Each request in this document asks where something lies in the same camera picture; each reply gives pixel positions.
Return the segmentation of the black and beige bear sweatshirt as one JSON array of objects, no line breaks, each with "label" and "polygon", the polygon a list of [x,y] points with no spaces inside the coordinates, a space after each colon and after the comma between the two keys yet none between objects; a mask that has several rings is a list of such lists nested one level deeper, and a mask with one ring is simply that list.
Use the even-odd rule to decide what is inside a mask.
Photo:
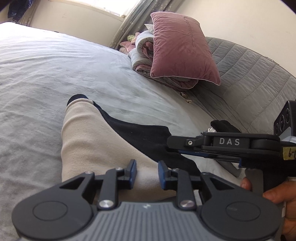
[{"label": "black and beige bear sweatshirt", "polygon": [[234,184],[240,179],[212,159],[183,156],[167,147],[170,131],[166,126],[139,125],[111,117],[85,95],[72,96],[66,106],[62,126],[62,180],[83,172],[103,175],[113,168],[125,168],[137,162],[132,190],[119,193],[121,201],[160,201],[175,196],[161,188],[158,162],[179,168],[193,176],[213,173]]}]

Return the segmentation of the black garment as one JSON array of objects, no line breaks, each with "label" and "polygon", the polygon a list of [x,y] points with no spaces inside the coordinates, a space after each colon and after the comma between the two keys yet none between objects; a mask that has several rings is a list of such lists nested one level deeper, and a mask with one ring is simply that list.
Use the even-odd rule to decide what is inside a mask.
[{"label": "black garment", "polygon": [[210,125],[219,133],[241,133],[238,128],[231,125],[227,120],[213,120]]}]

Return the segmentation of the folded white grey clothes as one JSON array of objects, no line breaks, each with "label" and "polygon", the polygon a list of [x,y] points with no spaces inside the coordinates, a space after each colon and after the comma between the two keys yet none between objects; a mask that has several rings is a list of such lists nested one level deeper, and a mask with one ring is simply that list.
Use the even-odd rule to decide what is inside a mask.
[{"label": "folded white grey clothes", "polygon": [[210,133],[215,133],[216,130],[215,128],[211,127],[211,128],[208,128],[207,132],[210,132]]}]

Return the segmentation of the grey quilted headboard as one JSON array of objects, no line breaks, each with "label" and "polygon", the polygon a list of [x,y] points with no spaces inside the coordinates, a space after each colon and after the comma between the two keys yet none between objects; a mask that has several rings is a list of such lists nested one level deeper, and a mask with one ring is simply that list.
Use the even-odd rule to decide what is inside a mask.
[{"label": "grey quilted headboard", "polygon": [[233,42],[207,37],[220,74],[219,86],[199,81],[189,98],[215,120],[243,133],[273,133],[288,100],[295,100],[295,77],[271,59]]}]

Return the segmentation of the folded pink grey quilt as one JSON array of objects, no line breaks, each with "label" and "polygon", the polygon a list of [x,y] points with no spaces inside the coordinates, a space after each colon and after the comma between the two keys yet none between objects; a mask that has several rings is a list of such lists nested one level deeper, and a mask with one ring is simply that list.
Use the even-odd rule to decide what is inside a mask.
[{"label": "folded pink grey quilt", "polygon": [[177,91],[193,88],[198,83],[196,79],[175,76],[151,77],[154,57],[154,25],[145,24],[145,27],[147,28],[145,31],[129,35],[126,41],[119,44],[119,51],[130,58],[133,71]]}]

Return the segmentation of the pink velvet pillow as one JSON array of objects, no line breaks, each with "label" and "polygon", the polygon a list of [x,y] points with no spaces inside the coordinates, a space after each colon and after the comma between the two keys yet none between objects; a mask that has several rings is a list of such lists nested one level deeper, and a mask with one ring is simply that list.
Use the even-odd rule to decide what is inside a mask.
[{"label": "pink velvet pillow", "polygon": [[151,13],[154,56],[150,76],[168,78],[190,89],[199,80],[220,85],[220,75],[200,24],[195,19],[167,11]]}]

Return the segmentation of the grey bed sheet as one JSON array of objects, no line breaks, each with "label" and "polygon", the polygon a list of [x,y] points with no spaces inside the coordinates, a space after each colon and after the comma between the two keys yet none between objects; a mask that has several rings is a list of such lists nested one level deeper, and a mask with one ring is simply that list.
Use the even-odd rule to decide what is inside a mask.
[{"label": "grey bed sheet", "polygon": [[196,136],[212,117],[132,70],[128,56],[66,34],[1,24],[1,240],[16,240],[14,206],[61,181],[68,99],[84,94],[110,116]]}]

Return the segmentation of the grey right curtain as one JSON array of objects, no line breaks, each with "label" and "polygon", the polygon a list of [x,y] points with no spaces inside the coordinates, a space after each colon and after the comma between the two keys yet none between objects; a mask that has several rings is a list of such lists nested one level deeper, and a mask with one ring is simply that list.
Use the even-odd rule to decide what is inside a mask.
[{"label": "grey right curtain", "polygon": [[184,1],[182,0],[146,0],[140,1],[136,7],[124,18],[121,26],[114,35],[109,48],[117,49],[119,43],[128,35],[141,32],[146,23],[152,23],[151,13],[156,11],[175,12]]}]

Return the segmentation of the window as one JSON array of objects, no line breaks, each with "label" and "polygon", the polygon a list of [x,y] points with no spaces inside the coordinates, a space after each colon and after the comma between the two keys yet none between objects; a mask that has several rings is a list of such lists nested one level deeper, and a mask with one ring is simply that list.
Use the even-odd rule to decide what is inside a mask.
[{"label": "window", "polygon": [[65,0],[56,2],[81,6],[91,10],[98,9],[124,18],[140,3],[140,0]]}]

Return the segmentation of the navy blue hanging jacket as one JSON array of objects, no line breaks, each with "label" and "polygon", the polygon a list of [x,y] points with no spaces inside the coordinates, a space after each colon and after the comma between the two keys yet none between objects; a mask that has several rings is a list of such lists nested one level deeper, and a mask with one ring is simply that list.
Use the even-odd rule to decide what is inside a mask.
[{"label": "navy blue hanging jacket", "polygon": [[25,12],[32,6],[34,0],[14,0],[9,4],[8,18],[18,22]]}]

